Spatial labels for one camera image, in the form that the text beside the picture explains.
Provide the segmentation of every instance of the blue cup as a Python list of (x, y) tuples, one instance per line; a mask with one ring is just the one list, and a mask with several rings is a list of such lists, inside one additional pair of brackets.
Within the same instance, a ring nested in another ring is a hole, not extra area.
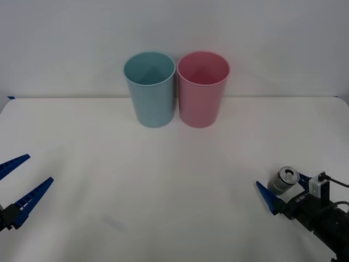
[(124, 67), (138, 121), (146, 127), (162, 127), (175, 114), (175, 62), (158, 52), (130, 58)]

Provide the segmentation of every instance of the plastic cup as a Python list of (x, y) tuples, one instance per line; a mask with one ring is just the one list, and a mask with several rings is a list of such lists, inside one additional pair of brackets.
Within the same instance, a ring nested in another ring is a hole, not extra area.
[(143, 52), (124, 66), (138, 121), (146, 127), (162, 127), (175, 114), (173, 75), (175, 62), (158, 52)]
[(178, 62), (179, 115), (191, 127), (202, 128), (217, 118), (230, 66), (212, 52), (194, 52)]

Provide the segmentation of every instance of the cable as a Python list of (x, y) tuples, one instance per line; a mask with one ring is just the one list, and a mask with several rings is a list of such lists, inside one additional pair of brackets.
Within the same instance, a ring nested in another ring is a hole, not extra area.
[(331, 178), (331, 177), (329, 177), (328, 180), (330, 180), (330, 181), (332, 181), (332, 182), (335, 182), (335, 183), (337, 183), (337, 184), (340, 184), (340, 185), (343, 186), (343, 187), (349, 187), (349, 184), (344, 184), (344, 183), (339, 182), (339, 181), (337, 181), (337, 180), (335, 180), (335, 179), (333, 179), (333, 178)]
[(314, 219), (318, 219), (318, 217), (319, 217), (322, 213), (324, 213), (324, 212), (326, 212), (326, 211), (328, 211), (328, 210), (331, 210), (331, 209), (333, 209), (333, 208), (335, 208), (335, 207), (337, 207), (337, 206), (339, 206), (339, 205), (347, 205), (347, 206), (349, 206), (349, 202), (348, 202), (348, 201), (338, 201), (338, 202), (335, 202), (335, 203), (330, 204), (330, 205), (328, 205), (328, 206), (325, 206), (323, 209), (320, 209), (320, 210), (316, 213), (316, 215), (314, 216)]
[(319, 180), (319, 181), (323, 181), (323, 180), (325, 180), (325, 179), (330, 180), (330, 181), (332, 181), (332, 182), (334, 182), (334, 183), (336, 183), (336, 184), (339, 184), (339, 185), (341, 185), (341, 186), (343, 186), (343, 187), (349, 188), (349, 184), (344, 184), (344, 183), (342, 183), (342, 182), (339, 182), (339, 181), (336, 180), (336, 179), (331, 178), (330, 176), (328, 176), (328, 175), (326, 174), (326, 172), (322, 172), (321, 174), (319, 174), (319, 176), (318, 176), (318, 180)]

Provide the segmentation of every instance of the white table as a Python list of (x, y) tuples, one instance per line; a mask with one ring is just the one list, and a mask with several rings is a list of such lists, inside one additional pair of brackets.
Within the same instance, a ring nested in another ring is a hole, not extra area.
[[(2, 262), (330, 261), (297, 221), (272, 216), (255, 181), (282, 166), (349, 182), (349, 108), (338, 98), (226, 98), (215, 124), (141, 126), (128, 98), (15, 99), (0, 114), (7, 206), (55, 181)], [(349, 200), (332, 185), (332, 200)]]

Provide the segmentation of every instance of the pink cup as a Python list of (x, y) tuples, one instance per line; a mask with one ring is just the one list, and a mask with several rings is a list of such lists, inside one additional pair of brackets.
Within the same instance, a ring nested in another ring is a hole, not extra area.
[(178, 62), (179, 115), (191, 127), (208, 127), (217, 118), (230, 67), (212, 52), (194, 52)]

